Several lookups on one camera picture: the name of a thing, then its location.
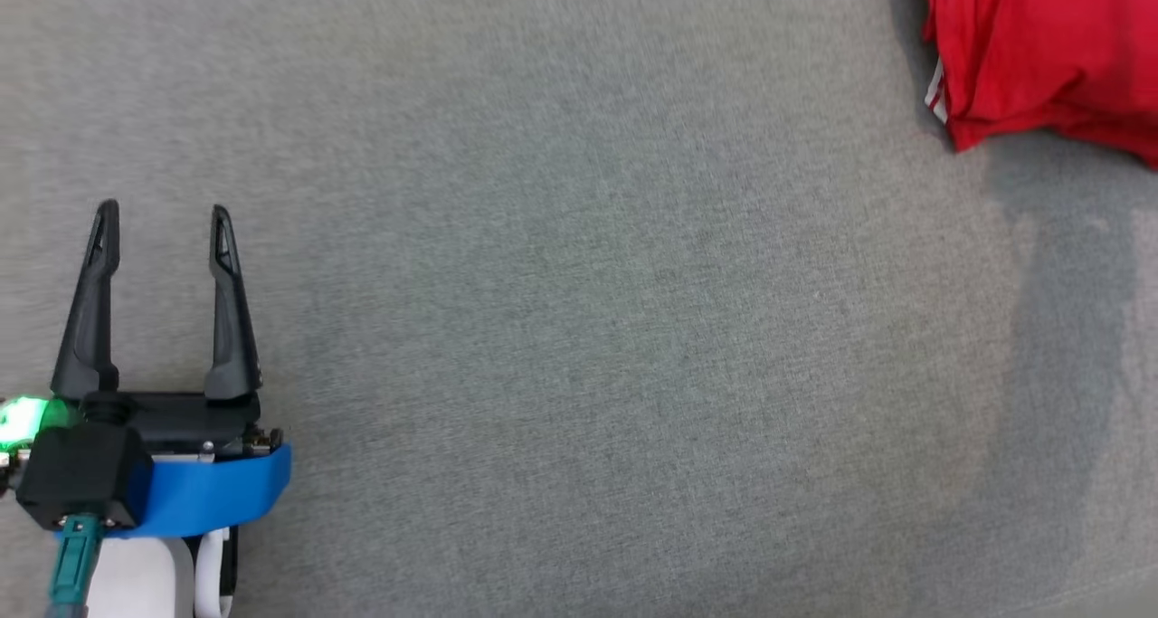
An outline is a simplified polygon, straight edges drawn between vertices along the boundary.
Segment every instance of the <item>blue tape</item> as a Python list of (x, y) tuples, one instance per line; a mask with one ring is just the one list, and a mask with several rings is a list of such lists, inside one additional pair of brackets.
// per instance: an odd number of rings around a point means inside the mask
[(156, 462), (145, 521), (111, 530), (109, 539), (195, 537), (265, 516), (290, 484), (293, 449), (213, 464)]

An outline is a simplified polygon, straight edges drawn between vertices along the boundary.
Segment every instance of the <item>gray fabric surface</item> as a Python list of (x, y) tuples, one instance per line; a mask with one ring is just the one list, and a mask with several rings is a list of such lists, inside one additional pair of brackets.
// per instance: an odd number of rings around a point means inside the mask
[[(951, 155), (922, 0), (0, 0), (0, 390), (122, 201), (125, 388), (236, 222), (292, 487), (235, 615), (997, 616), (1158, 564), (1158, 189)], [(10, 501), (0, 615), (51, 539)]]

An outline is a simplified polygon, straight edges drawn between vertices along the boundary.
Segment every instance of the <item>red cloth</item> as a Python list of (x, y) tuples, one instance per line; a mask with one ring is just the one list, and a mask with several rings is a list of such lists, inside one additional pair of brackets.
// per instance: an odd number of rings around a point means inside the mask
[(929, 0), (958, 149), (1053, 127), (1158, 168), (1158, 0)]

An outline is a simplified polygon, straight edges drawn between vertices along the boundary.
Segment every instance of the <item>white stripe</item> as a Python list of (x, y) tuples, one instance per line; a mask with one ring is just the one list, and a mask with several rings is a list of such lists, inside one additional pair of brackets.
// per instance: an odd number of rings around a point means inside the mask
[(940, 58), (937, 59), (937, 69), (933, 71), (933, 81), (929, 82), (929, 90), (925, 91), (925, 106), (932, 106), (933, 98), (941, 90), (941, 81), (945, 79), (945, 66)]
[(941, 94), (940, 98), (937, 100), (937, 104), (933, 106), (933, 115), (940, 120), (940, 123), (948, 123), (948, 111), (945, 110), (945, 95)]

